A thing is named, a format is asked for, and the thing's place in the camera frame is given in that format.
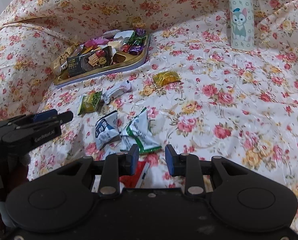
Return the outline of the red knitted gloved hand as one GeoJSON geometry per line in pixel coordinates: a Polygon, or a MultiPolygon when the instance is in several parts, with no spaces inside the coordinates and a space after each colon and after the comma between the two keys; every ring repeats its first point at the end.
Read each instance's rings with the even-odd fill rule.
{"type": "Polygon", "coordinates": [[[29,154],[23,157],[7,157],[2,162],[0,170],[0,239],[9,228],[14,227],[5,209],[6,198],[14,188],[28,182],[29,164],[29,154]]]}

